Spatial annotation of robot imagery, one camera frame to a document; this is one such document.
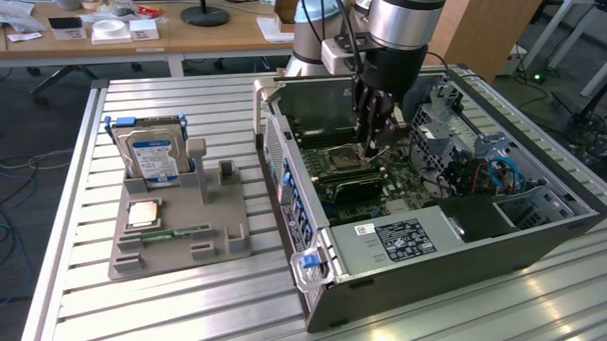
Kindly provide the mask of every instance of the floor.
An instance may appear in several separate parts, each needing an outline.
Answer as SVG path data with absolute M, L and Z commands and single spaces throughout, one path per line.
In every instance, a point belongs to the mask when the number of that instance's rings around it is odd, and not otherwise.
M 544 27 L 545 21 L 528 27 L 520 39 L 524 48 L 530 47 Z M 557 32 L 549 39 L 536 62 L 530 65 L 530 72 L 542 67 L 542 59 L 562 36 L 564 31 Z M 604 56 L 604 50 L 580 40 L 558 66 L 561 78 L 554 80 L 548 77 L 541 88 L 548 92 L 566 93 L 578 105 L 584 105 L 586 99 L 581 98 L 577 92 L 605 62 Z M 285 58 L 268 59 L 273 67 L 282 67 L 286 63 Z M 186 75 L 204 75 L 210 72 L 262 71 L 258 58 L 225 60 L 224 71 L 214 69 L 213 60 L 197 60 L 196 62 L 201 63 L 188 64 Z M 55 69 L 55 67 L 42 67 L 42 76 L 49 75 Z M 129 64 L 92 66 L 90 70 L 100 78 L 105 79 L 169 76 L 166 65 L 161 62 L 142 63 L 141 72 L 132 71 Z M 3 72 L 7 71 L 0 70 L 0 79 Z M 50 105 L 45 108 L 31 104 L 27 96 L 27 91 L 39 80 L 41 77 L 31 77 L 23 68 L 14 68 L 9 77 L 0 81 L 0 104 L 2 108 L 0 114 L 0 159 L 10 156 L 34 156 L 51 150 L 73 147 L 86 103 L 89 80 L 79 74 L 71 74 L 61 80 L 59 84 L 43 93 L 43 96 L 50 100 Z M 514 105 L 541 95 L 537 90 L 524 87 L 508 77 L 497 78 L 493 81 L 493 86 Z M 602 99 L 597 112 L 605 112 L 605 109 L 607 99 Z M 525 111 L 540 122 L 552 122 L 562 115 L 549 106 L 548 99 L 525 106 Z M 43 160 L 41 166 L 51 166 L 67 160 L 69 154 L 61 154 Z M 29 168 L 22 168 L 18 171 L 10 170 L 9 173 L 29 176 L 31 171 Z M 11 226 L 21 234 L 23 250 L 27 254 L 30 281 L 17 300 L 0 307 L 0 339 L 2 340 L 18 340 L 21 336 L 65 174 L 66 168 L 39 170 L 35 175 L 35 190 L 30 198 L 15 209 L 7 211 Z M 0 177 L 0 198 L 11 193 L 14 188 L 21 186 L 22 181 L 22 179 Z M 14 198 L 10 202 L 17 202 L 26 194 L 27 191 L 22 191 L 21 197 Z M 0 256 L 5 254 L 6 248 L 7 243 L 1 243 Z M 17 290 L 22 280 L 23 263 L 18 253 L 14 252 L 7 262 L 0 266 L 0 301 Z

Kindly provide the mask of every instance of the circuit board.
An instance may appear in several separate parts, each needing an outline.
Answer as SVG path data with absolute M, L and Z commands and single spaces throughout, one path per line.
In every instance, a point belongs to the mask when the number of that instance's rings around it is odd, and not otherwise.
M 392 146 L 369 161 L 356 145 L 301 150 L 330 226 L 422 208 L 430 194 L 405 158 Z M 357 185 L 352 190 L 345 187 Z

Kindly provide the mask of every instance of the aluminum extrusion table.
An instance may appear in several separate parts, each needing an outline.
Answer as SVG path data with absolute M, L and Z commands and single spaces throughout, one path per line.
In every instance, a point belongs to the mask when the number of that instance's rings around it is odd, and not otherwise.
M 564 243 L 528 269 L 305 333 L 252 136 L 256 75 L 110 81 L 90 90 L 22 340 L 604 340 L 607 229 Z M 605 184 L 478 80 L 473 88 L 602 199 Z M 464 114 L 494 129 L 469 103 Z M 205 167 L 241 168 L 253 255 L 128 281 L 106 278 L 122 161 L 105 115 L 188 115 Z

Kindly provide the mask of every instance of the white box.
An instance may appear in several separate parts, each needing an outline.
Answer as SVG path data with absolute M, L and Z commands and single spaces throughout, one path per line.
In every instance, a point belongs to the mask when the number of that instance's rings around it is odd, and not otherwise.
M 514 45 L 512 47 L 512 50 L 509 50 L 509 55 L 505 58 L 505 63 L 504 63 L 504 66 L 501 66 L 501 70 L 498 71 L 497 76 L 512 75 L 516 67 L 520 64 L 520 60 L 524 59 L 525 55 L 526 55 L 526 50 L 518 46 L 517 51 L 516 51 L 516 45 Z
M 47 18 L 50 29 L 57 40 L 85 39 L 86 31 L 79 18 Z
M 156 20 L 132 20 L 129 21 L 130 38 L 134 41 L 160 39 L 156 28 Z
M 54 39 L 57 40 L 71 40 L 71 39 L 85 39 L 86 31 L 84 27 L 79 28 L 65 28 L 55 30 L 53 29 Z
M 130 43 L 132 41 L 126 27 L 110 36 L 96 30 L 93 30 L 93 34 L 90 34 L 90 42 L 93 45 Z

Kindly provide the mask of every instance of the black cable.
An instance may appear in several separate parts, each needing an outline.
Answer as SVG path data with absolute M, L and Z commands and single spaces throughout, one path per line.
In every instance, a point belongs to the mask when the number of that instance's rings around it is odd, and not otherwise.
M 22 158 L 25 158 L 25 159 L 27 159 L 27 160 L 33 160 L 31 165 L 33 165 L 34 169 L 33 169 L 33 172 L 30 173 L 30 176 L 29 176 L 29 178 L 33 179 L 34 176 L 35 176 L 35 173 L 37 173 L 37 160 L 35 160 L 34 158 L 31 158 L 30 156 L 11 156 L 11 157 L 9 157 L 9 158 L 2 158 L 2 159 L 0 160 L 0 163 L 3 163 L 5 161 L 9 161 L 9 160 L 19 160 L 19 159 L 22 159 Z M 10 198 L 14 197 L 14 196 L 22 191 L 22 189 L 23 189 L 25 186 L 29 184 L 29 182 L 30 182 L 29 180 L 26 180 L 26 181 L 23 182 L 23 184 L 21 185 L 21 187 L 18 187 L 17 190 L 14 190 L 14 191 L 11 192 L 11 194 L 1 200 L 0 205 L 3 204 L 6 201 L 9 201 Z M 7 218 L 7 215 L 6 215 L 5 212 L 1 211 L 1 210 L 0 210 L 0 217 L 1 217 L 2 220 L 6 222 L 6 225 L 10 226 L 11 229 L 13 229 L 13 233 L 10 233 L 10 232 L 6 230 L 5 235 L 3 235 L 3 236 L 1 237 L 1 239 L 0 239 L 0 243 L 2 243 L 2 242 L 10 237 L 10 246 L 9 246 L 9 248 L 7 248 L 7 252 L 6 252 L 6 254 L 2 256 L 2 258 L 0 259 L 0 265 L 2 265 L 2 264 L 6 262 L 7 258 L 10 257 L 11 252 L 14 251 L 14 233 L 15 233 L 15 230 L 14 230 L 14 225 L 10 223 L 10 220 L 9 220 L 9 218 Z
M 324 34 L 324 0 L 320 0 L 320 16 L 322 17 L 322 40 L 324 40 L 324 39 L 326 39 L 326 35 Z
M 316 36 L 316 39 L 318 40 L 318 43 L 321 44 L 322 41 L 320 40 L 318 33 L 316 32 L 316 29 L 312 24 L 312 20 L 309 19 L 309 14 L 306 13 L 305 0 L 301 0 L 301 7 L 302 7 L 302 13 L 305 14 L 306 23 L 309 24 L 309 28 L 312 28 L 313 35 Z
M 513 76 L 513 80 L 517 83 L 520 83 L 521 85 L 524 85 L 526 87 L 532 87 L 534 90 L 538 90 L 541 92 L 540 97 L 524 102 L 522 104 L 520 104 L 517 106 L 518 110 L 521 110 L 525 105 L 548 98 L 548 92 L 545 92 L 544 89 L 541 89 L 540 87 L 536 87 L 534 85 L 532 85 L 526 82 L 526 70 L 524 68 L 522 58 L 520 57 L 518 42 L 516 42 L 516 57 L 518 59 L 518 65 L 516 66 L 516 75 Z
M 438 188 L 442 188 L 444 190 L 446 190 L 449 193 L 452 192 L 452 189 L 444 185 L 441 185 L 440 183 L 436 183 L 434 181 L 424 178 L 422 176 L 418 177 L 418 180 L 421 181 L 421 183 L 430 183 L 432 185 L 437 186 Z
M 596 155 L 593 154 L 589 150 L 588 150 L 588 144 L 586 143 L 582 143 L 580 141 L 573 141 L 569 136 L 566 136 L 565 133 L 562 133 L 561 131 L 557 131 L 552 128 L 549 128 L 548 126 L 544 126 L 541 124 L 538 124 L 537 122 L 533 122 L 534 125 L 537 125 L 538 128 L 541 128 L 541 130 L 544 130 L 544 132 L 546 132 L 548 134 L 552 133 L 552 134 L 557 134 L 568 144 L 572 144 L 574 146 L 580 146 L 582 147 L 582 152 L 586 153 L 588 155 L 590 155 L 592 157 L 597 158 L 598 160 L 602 159 L 602 157 L 600 155 Z
M 30 173 L 29 175 L 29 178 L 34 178 L 35 176 L 35 173 L 37 173 L 37 160 L 34 158 L 31 158 L 30 156 L 11 156 L 9 158 L 2 158 L 0 160 L 0 163 L 3 163 L 5 161 L 9 161 L 9 160 L 18 160 L 18 159 L 22 159 L 22 158 L 26 158 L 27 160 L 33 160 L 34 162 L 31 163 L 33 167 L 34 167 L 34 170 L 33 172 Z M 19 188 L 17 188 L 17 190 L 7 196 L 5 197 L 1 201 L 0 201 L 0 205 L 3 204 L 6 201 L 10 200 L 11 197 L 14 197 L 17 195 L 18 192 L 21 192 L 21 190 L 25 188 L 25 186 L 29 184 L 29 181 L 26 180 L 23 182 L 23 184 L 21 185 Z
M 196 64 L 202 64 L 206 61 L 206 58 L 200 60 L 198 62 L 194 62 L 193 60 L 186 59 L 185 60 L 188 63 L 196 63 Z
M 30 301 L 33 300 L 33 296 L 17 296 L 17 297 L 13 297 L 10 298 L 10 302 L 25 302 L 25 301 Z M 5 300 L 7 300 L 7 297 L 0 297 L 0 302 L 3 302 Z
M 352 29 L 352 23 L 349 22 L 348 12 L 345 10 L 345 6 L 342 5 L 340 0 L 337 0 L 336 3 L 337 3 L 337 6 L 340 8 L 340 11 L 341 11 L 342 22 L 345 23 L 345 29 L 348 30 L 349 45 L 352 45 L 352 56 L 353 56 L 353 63 L 354 63 L 354 66 L 353 66 L 354 72 L 357 74 L 360 74 L 360 73 L 362 73 L 362 59 L 360 58 L 358 44 L 356 43 L 356 36 L 354 36 L 354 33 L 353 33 L 353 29 Z
M 10 74 L 11 74 L 11 67 L 7 69 L 6 74 L 5 74 L 3 76 L 0 77 L 0 82 L 1 82 L 2 80 L 5 80 L 5 79 L 10 76 Z
M 437 59 L 440 59 L 440 63 L 442 63 L 444 68 L 448 70 L 446 62 L 444 61 L 444 58 L 437 53 L 426 52 L 425 54 L 426 55 L 433 55 Z
M 558 40 L 558 42 L 553 46 L 552 52 L 548 54 L 548 57 L 545 58 L 545 60 L 542 62 L 542 67 L 544 67 L 545 71 L 548 71 L 548 75 L 552 76 L 553 78 L 556 78 L 557 80 L 560 79 L 560 74 L 558 74 L 558 71 L 556 71 L 556 69 L 553 69 L 548 66 L 549 61 L 552 60 L 556 50 L 558 50 L 558 46 L 562 44 L 562 42 L 566 40 L 566 38 L 572 35 L 572 32 L 576 30 L 576 27 L 577 27 L 578 23 L 581 22 L 581 19 L 584 19 L 585 15 L 589 13 L 589 11 L 592 10 L 593 7 L 594 7 L 594 5 L 589 6 L 588 11 L 585 11 L 585 13 L 578 17 L 574 25 L 570 26 L 569 31 L 566 32 L 565 36 L 562 37 L 562 39 Z
M 6 222 L 6 225 L 13 229 L 13 233 L 6 231 L 6 235 L 0 240 L 0 242 L 3 242 L 6 240 L 6 238 L 10 237 L 10 246 L 7 248 L 7 252 L 0 259 L 0 266 L 1 266 L 7 261 L 7 258 L 10 258 L 11 252 L 14 251 L 14 226 L 10 224 L 10 220 L 2 211 L 0 211 L 0 216 L 3 219 L 3 221 Z

